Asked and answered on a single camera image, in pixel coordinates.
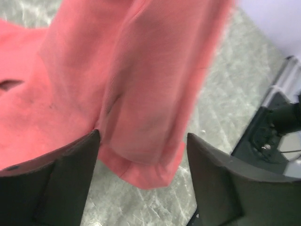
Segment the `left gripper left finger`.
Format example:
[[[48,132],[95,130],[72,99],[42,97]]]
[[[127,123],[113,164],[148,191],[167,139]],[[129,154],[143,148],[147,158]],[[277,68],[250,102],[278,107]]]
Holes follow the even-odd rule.
[[[100,146],[98,130],[0,171],[2,226],[79,226]]]

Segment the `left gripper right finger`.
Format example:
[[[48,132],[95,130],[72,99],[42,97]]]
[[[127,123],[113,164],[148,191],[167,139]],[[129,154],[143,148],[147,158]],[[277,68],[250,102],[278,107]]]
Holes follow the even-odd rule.
[[[301,181],[254,167],[195,134],[187,155],[202,226],[298,226]]]

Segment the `salmon pink t shirt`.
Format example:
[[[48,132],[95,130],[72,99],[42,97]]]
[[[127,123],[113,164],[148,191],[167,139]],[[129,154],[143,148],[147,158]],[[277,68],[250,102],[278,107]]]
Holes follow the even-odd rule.
[[[0,23],[0,166],[97,129],[99,159],[168,186],[231,0],[64,0],[48,28]]]

